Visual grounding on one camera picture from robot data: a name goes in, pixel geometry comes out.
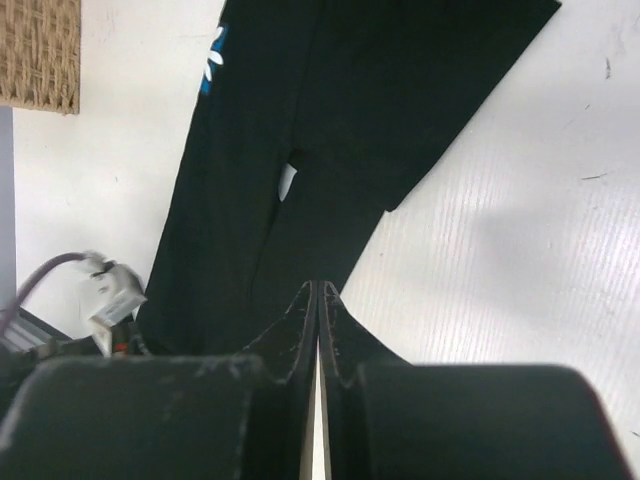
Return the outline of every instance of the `black trousers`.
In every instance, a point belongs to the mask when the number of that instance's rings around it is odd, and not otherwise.
[[[140,328],[156,352],[236,351],[300,285],[339,289],[554,0],[228,0]],[[298,169],[281,203],[284,166]]]

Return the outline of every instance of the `black cloth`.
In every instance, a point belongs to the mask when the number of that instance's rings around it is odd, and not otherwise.
[[[137,318],[151,348],[232,352],[305,280],[341,289],[558,6],[228,0]]]

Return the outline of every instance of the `white floor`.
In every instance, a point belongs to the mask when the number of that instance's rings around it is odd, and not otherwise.
[[[92,248],[151,268],[220,0],[84,2],[81,114],[15,111],[18,281]],[[640,2],[565,0],[344,297],[414,362],[571,365],[640,472]],[[56,272],[31,301],[72,335]]]

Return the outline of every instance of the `fabric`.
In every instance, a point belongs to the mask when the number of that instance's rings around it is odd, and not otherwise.
[[[0,105],[78,113],[80,0],[0,0]]]
[[[553,0],[228,0],[147,296],[157,352],[233,352],[341,289]],[[284,166],[298,174],[282,204]]]

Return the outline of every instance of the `pant leg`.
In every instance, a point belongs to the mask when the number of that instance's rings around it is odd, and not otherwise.
[[[265,242],[251,291],[256,315],[277,319],[307,280],[342,290],[384,209],[312,154],[298,166]]]
[[[316,17],[316,0],[225,7],[137,317],[152,350],[224,353],[263,329],[247,315],[249,290],[278,206]]]

